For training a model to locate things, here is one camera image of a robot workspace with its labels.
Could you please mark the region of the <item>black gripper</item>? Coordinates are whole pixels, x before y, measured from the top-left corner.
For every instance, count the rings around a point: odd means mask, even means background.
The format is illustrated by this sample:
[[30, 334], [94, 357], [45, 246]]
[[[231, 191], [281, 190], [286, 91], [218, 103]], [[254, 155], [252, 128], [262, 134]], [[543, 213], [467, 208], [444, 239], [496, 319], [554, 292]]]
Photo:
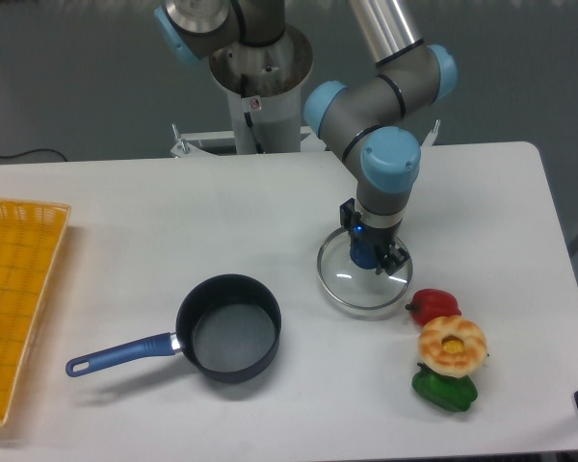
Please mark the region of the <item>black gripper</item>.
[[376, 274], [393, 275], [409, 261], [409, 252], [395, 244], [404, 212], [377, 215], [354, 198], [339, 209], [341, 227], [350, 237], [351, 258], [376, 258]]

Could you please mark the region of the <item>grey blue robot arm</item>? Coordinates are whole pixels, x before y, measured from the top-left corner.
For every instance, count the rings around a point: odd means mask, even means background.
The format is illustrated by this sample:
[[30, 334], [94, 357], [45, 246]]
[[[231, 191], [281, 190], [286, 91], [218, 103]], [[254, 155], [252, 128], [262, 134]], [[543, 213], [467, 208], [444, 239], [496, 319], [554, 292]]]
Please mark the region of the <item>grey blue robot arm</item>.
[[294, 152], [302, 125], [310, 127], [357, 182], [340, 208], [352, 261], [392, 274], [409, 258], [395, 237], [421, 155], [398, 124], [446, 96], [458, 70], [444, 47], [423, 41], [405, 2], [354, 1], [351, 9], [377, 73], [353, 88], [325, 82], [307, 97], [312, 48], [286, 21], [283, 2], [165, 1], [154, 16], [180, 62], [208, 62], [239, 153]]

